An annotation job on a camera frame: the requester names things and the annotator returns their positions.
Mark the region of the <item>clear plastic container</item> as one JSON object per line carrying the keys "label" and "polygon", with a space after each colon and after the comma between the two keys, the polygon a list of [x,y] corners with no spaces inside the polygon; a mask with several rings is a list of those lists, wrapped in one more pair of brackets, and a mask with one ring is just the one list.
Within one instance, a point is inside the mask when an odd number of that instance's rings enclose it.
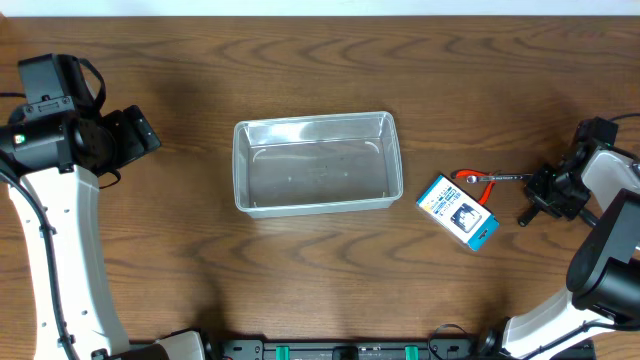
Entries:
{"label": "clear plastic container", "polygon": [[404,192],[386,111],[241,121],[233,136],[236,207],[254,219],[376,210]]}

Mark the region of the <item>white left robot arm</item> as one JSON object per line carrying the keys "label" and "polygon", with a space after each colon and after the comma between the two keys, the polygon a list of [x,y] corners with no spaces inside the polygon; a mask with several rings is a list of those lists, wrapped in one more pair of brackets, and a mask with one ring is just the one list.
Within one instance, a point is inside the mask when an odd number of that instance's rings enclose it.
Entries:
{"label": "white left robot arm", "polygon": [[25,104],[1,128],[1,179],[27,245],[36,306],[37,359],[204,359],[202,334],[183,330],[149,345],[131,344],[115,310],[98,226],[105,174],[161,142],[132,105],[101,113],[96,68],[72,55],[18,64]]}

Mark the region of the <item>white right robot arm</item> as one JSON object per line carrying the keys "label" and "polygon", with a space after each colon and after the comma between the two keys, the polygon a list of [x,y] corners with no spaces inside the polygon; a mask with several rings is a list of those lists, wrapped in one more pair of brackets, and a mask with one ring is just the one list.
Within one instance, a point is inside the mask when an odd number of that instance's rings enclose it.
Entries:
{"label": "white right robot arm", "polygon": [[581,122],[557,165],[529,176],[531,202],[518,223],[540,212],[581,218],[591,231],[569,265],[566,285],[486,339],[495,355],[551,359],[606,332],[639,329],[639,158],[616,147],[618,118]]}

